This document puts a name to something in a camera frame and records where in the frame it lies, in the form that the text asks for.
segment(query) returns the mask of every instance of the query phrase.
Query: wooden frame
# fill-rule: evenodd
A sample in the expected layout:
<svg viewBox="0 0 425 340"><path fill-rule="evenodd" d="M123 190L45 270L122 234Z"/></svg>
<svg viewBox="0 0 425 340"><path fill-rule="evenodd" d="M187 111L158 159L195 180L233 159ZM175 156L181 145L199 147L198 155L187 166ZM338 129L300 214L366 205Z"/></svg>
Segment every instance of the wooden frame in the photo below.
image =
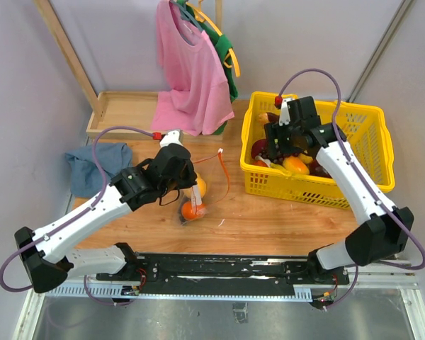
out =
<svg viewBox="0 0 425 340"><path fill-rule="evenodd" d="M88 136L95 137L104 128L114 125L129 125L134 128L150 130L149 127L157 103L157 92L104 91L98 95L94 91L50 0L33 1L93 109L86 129ZM215 6L217 26L220 28L222 26L222 0L215 0ZM127 130L109 132L107 137L115 139L144 138L140 133ZM185 138L192 142L222 141L222 135L201 135L198 137L185 135Z"/></svg>

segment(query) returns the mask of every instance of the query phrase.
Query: white wall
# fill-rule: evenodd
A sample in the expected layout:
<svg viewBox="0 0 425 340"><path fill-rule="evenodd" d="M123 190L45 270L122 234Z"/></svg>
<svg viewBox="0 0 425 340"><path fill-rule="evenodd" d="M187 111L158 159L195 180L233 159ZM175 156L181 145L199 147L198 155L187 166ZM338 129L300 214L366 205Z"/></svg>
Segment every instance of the white wall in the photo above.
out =
<svg viewBox="0 0 425 340"><path fill-rule="evenodd" d="M411 208L413 232L425 246L425 0L415 2L357 101L385 111L395 148L391 196ZM412 243L407 254L420 262ZM425 269L419 277L425 301Z"/></svg>
<svg viewBox="0 0 425 340"><path fill-rule="evenodd" d="M400 0L224 0L223 32L242 68L237 86L278 92L307 67L330 71L350 95ZM157 0L52 0L97 91L167 89L156 63ZM214 1L203 2L214 18ZM304 75L292 92L335 98L321 76Z"/></svg>
<svg viewBox="0 0 425 340"><path fill-rule="evenodd" d="M31 0L0 0L0 265L14 232L59 218L69 193L63 153L84 141L89 105ZM28 284L20 261L6 281ZM25 293L0 288L0 339L14 331Z"/></svg>

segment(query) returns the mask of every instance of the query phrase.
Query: blue cloth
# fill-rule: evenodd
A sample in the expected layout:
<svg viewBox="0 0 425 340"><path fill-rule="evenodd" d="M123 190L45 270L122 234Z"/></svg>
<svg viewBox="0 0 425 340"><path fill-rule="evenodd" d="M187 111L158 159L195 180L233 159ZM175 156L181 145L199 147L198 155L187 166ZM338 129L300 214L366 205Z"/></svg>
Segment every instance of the blue cloth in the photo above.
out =
<svg viewBox="0 0 425 340"><path fill-rule="evenodd" d="M99 164L110 181L118 172L131 166L132 150L125 143L100 143L96 145ZM71 193L77 197L91 198L102 187L102 178L93 161L93 147L87 145L65 154L71 166Z"/></svg>

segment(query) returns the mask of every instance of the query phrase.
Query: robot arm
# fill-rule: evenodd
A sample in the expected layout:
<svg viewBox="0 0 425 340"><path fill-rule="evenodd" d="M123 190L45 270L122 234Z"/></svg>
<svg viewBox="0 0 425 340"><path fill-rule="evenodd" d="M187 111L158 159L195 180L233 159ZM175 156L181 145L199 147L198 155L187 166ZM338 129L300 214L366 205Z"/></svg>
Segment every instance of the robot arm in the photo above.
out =
<svg viewBox="0 0 425 340"><path fill-rule="evenodd" d="M52 290L67 278L107 273L126 279L138 268L134 251L120 243L107 249L77 250L74 247L109 222L136 211L144 204L161 200L172 190L196 184L191 154L180 142L179 131L169 132L160 142L154 159L123 169L106 187L101 201L93 208L93 197L77 209L35 231L21 228L14 235L18 248L35 239L44 240L21 254L27 274L37 293ZM47 234L80 212L90 210L57 234Z"/></svg>
<svg viewBox="0 0 425 340"><path fill-rule="evenodd" d="M409 208L397 208L381 193L354 156L343 132L340 132L344 146L351 156L350 161L346 159L332 124L321 124L312 97L284 99L280 109L279 122L265 125L269 154L275 153L278 145L284 154L306 152L314 157L336 181L359 225L345 240L312 251L308 259L311 272L321 275L340 266L365 266L401 252L406 246L407 235L380 205L383 203L390 207L408 230L414 221ZM358 167L366 182L377 193L377 200L372 197L351 163Z"/></svg>

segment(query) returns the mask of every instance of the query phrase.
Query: wooden shelf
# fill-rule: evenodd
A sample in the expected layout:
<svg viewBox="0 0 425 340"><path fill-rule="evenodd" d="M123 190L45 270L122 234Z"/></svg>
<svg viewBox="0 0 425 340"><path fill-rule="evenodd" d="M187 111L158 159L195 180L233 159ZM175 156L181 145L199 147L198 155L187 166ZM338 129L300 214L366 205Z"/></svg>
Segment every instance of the wooden shelf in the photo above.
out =
<svg viewBox="0 0 425 340"><path fill-rule="evenodd" d="M98 100L103 107L102 120L94 112L86 129L89 137L95 138L102 130L115 126L126 125L151 131L150 126L157 105L157 92L105 91ZM197 137L184 134L184 142L220 142L222 135L200 135ZM138 132L115 130L106 134L107 138L124 140L147 139Z"/></svg>

